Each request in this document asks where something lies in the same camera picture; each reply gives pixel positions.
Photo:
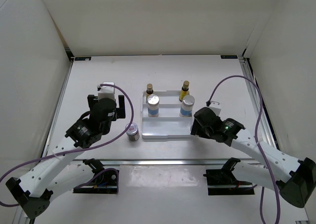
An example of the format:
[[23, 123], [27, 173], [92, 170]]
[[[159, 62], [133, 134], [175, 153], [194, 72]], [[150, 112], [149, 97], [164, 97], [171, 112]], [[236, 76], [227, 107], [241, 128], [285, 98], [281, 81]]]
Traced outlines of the silver-lid spice jar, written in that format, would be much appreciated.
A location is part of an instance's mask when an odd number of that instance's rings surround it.
[[147, 97], [147, 108], [149, 117], [158, 117], [159, 114], [159, 97], [151, 94]]
[[192, 95], [184, 96], [180, 108], [180, 116], [191, 117], [194, 104], [195, 98]]

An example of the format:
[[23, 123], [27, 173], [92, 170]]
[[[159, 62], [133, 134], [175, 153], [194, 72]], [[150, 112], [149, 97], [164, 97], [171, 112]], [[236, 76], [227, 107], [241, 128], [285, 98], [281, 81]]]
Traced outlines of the yellow sauce bottle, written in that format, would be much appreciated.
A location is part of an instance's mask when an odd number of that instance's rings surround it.
[[152, 84], [147, 84], [146, 97], [150, 96], [153, 93], [154, 93], [153, 85]]
[[182, 85], [182, 88], [181, 88], [181, 91], [180, 91], [180, 94], [179, 94], [179, 100], [182, 101], [183, 98], [186, 96], [186, 95], [189, 95], [190, 92], [189, 92], [189, 81], [184, 81], [183, 82], [183, 85]]

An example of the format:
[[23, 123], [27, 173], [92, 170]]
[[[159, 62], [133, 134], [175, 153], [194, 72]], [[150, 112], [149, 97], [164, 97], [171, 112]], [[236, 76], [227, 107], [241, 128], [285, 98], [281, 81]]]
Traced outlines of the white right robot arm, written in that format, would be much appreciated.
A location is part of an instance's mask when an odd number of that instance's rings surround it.
[[204, 107], [194, 114], [191, 134], [239, 150], [262, 167], [230, 158], [221, 169], [227, 184], [246, 181], [276, 190], [297, 208], [304, 208], [316, 187], [316, 164], [310, 158], [300, 160], [287, 155], [265, 142], [258, 142], [243, 124], [232, 118], [221, 120], [211, 108]]

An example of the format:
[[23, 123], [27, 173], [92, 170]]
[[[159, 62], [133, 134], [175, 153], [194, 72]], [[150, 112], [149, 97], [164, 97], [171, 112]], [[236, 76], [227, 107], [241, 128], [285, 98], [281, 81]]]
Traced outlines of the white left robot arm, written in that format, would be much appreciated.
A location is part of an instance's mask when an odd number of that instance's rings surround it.
[[56, 197], [68, 190], [103, 181], [107, 170], [96, 159], [84, 160], [82, 165], [65, 176], [60, 173], [84, 149], [108, 134], [112, 122], [125, 118], [124, 97], [120, 95], [118, 98], [119, 102], [116, 103], [113, 98], [89, 95], [90, 111], [82, 114], [66, 131], [65, 137], [51, 151], [49, 158], [21, 177], [10, 178], [6, 182], [8, 190], [28, 218], [35, 219], [41, 215]]

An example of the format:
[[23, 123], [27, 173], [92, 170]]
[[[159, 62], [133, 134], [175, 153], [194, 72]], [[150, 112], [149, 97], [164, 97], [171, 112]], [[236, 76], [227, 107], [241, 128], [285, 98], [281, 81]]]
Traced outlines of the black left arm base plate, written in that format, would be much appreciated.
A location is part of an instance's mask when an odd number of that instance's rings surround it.
[[119, 192], [119, 170], [113, 167], [103, 167], [96, 173], [88, 184], [75, 187], [75, 194], [118, 194]]

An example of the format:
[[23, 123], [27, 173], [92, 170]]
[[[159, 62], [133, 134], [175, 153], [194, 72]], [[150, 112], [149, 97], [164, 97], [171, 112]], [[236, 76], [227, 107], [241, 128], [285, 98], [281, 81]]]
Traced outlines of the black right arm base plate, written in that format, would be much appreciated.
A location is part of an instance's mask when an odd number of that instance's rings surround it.
[[239, 181], [222, 169], [208, 169], [203, 176], [206, 178], [209, 196], [255, 194], [253, 183]]

